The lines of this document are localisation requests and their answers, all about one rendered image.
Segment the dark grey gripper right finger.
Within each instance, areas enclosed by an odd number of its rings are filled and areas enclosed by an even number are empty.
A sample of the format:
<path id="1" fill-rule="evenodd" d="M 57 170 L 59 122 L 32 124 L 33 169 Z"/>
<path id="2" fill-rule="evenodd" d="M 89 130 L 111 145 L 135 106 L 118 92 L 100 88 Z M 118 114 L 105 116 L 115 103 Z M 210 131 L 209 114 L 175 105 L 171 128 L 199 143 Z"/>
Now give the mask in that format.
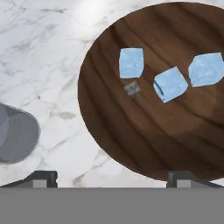
<path id="1" fill-rule="evenodd" d="M 169 171 L 167 188 L 222 188 L 210 181 L 198 181 L 189 171 Z"/>

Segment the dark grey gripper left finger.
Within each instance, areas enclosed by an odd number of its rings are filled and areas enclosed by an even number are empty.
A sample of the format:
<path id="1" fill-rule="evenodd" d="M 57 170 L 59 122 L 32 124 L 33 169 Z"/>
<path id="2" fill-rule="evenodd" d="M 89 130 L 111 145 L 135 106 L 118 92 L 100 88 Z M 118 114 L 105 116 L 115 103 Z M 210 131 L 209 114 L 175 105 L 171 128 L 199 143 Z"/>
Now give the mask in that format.
<path id="1" fill-rule="evenodd" d="M 28 177 L 9 183 L 5 187 L 18 188 L 57 188 L 58 173 L 56 171 L 35 171 Z"/>

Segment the grey glass of water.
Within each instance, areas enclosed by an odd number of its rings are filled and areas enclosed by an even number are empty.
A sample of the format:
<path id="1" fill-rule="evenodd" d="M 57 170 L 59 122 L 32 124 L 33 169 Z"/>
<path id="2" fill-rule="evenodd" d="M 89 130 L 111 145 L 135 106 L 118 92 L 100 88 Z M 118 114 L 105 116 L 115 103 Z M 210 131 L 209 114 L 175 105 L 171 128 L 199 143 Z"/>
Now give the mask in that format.
<path id="1" fill-rule="evenodd" d="M 36 148 L 38 120 L 30 113 L 0 102 L 0 164 L 15 164 Z"/>

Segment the brown wooden bowl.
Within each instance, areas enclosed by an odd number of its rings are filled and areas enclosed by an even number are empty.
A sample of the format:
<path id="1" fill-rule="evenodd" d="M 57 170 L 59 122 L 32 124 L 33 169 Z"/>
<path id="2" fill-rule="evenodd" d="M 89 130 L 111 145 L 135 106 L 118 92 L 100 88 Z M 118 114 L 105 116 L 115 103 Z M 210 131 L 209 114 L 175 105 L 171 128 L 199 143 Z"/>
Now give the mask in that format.
<path id="1" fill-rule="evenodd" d="M 139 78 L 122 79 L 122 48 L 143 48 Z M 166 180 L 170 171 L 197 179 L 224 178 L 224 79 L 189 87 L 163 103 L 154 77 L 193 57 L 224 55 L 224 9 L 203 3 L 161 3 L 115 21 L 92 44 L 80 68 L 78 101 L 88 131 L 114 160 L 134 172 Z M 130 97 L 124 86 L 136 81 Z"/>

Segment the pale blue ice cube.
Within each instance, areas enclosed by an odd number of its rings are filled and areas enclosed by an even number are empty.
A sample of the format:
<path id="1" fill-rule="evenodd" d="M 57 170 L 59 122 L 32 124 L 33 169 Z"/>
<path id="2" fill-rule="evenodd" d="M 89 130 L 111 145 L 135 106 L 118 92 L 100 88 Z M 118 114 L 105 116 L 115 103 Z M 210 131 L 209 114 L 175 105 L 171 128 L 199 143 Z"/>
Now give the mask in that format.
<path id="1" fill-rule="evenodd" d="M 183 74 L 175 66 L 155 76 L 153 87 L 163 103 L 181 96 L 188 88 Z"/>
<path id="2" fill-rule="evenodd" d="M 188 75 L 193 87 L 211 86 L 224 77 L 224 59 L 220 52 L 197 55 L 188 67 Z"/>
<path id="3" fill-rule="evenodd" d="M 122 79 L 139 78 L 144 70 L 143 48 L 122 48 L 119 56 L 119 74 Z"/>

